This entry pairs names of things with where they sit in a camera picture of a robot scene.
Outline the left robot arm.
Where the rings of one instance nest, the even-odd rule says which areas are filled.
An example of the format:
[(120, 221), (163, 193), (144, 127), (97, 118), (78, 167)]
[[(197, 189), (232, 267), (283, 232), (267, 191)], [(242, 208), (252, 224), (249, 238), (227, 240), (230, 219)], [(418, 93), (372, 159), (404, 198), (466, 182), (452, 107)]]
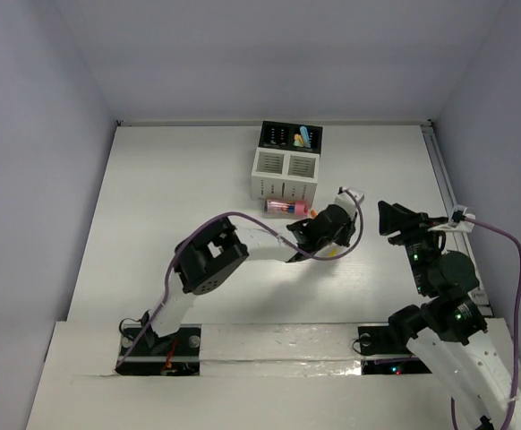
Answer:
[(245, 261), (287, 264), (328, 262), (351, 253), (362, 238), (358, 202), (335, 202), (313, 219), (301, 219), (284, 231), (238, 211), (218, 215), (178, 244), (166, 270), (164, 294), (153, 311), (141, 318), (135, 338), (151, 356), (165, 353), (198, 296), (219, 288)]

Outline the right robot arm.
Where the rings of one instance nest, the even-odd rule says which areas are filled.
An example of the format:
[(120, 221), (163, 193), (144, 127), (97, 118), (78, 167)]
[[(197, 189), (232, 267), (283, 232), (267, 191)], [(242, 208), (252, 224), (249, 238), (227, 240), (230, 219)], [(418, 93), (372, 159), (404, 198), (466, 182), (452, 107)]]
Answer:
[(388, 344), (418, 357), (472, 428), (521, 429), (518, 341), (512, 341), (513, 365), (506, 367), (485, 317), (470, 297), (480, 286), (472, 259), (442, 247), (447, 233), (491, 225), (462, 206), (438, 218), (384, 201), (378, 210), (380, 234), (391, 245), (405, 248), (416, 290), (428, 299), (389, 317)]

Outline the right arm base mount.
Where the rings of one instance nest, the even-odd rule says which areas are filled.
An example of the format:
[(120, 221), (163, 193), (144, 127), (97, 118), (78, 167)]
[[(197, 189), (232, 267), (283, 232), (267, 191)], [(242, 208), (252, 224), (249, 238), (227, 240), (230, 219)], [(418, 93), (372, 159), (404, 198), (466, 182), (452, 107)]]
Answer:
[(362, 375), (402, 376), (431, 372), (406, 348), (397, 331), (387, 322), (360, 324), (352, 350), (361, 359)]

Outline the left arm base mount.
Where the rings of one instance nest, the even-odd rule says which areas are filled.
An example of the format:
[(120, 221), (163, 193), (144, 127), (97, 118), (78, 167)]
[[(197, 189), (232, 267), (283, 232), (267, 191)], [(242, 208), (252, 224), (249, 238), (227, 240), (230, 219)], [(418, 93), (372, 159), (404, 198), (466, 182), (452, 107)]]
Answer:
[(181, 326), (165, 337), (144, 334), (116, 372), (127, 376), (198, 376), (201, 372), (200, 325)]

